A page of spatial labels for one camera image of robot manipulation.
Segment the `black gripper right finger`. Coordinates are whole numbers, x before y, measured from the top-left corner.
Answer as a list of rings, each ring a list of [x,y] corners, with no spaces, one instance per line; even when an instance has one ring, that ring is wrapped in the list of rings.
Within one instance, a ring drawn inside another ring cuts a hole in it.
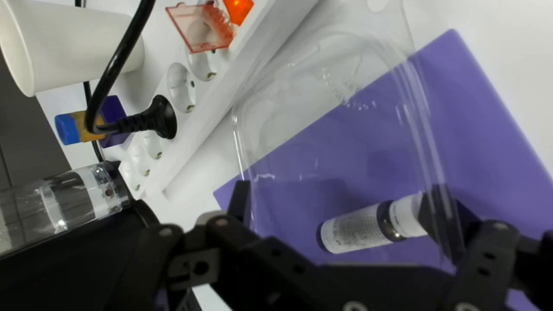
[[[453,264],[463,259],[480,226],[480,219],[446,184],[432,184],[423,193],[416,219]]]

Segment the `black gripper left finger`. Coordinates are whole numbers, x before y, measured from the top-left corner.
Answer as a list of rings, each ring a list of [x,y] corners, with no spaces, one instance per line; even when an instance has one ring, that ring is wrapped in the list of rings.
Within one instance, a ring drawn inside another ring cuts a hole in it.
[[[231,198],[228,203],[228,214],[240,221],[242,224],[249,224],[250,221],[250,183],[237,181],[231,191]]]

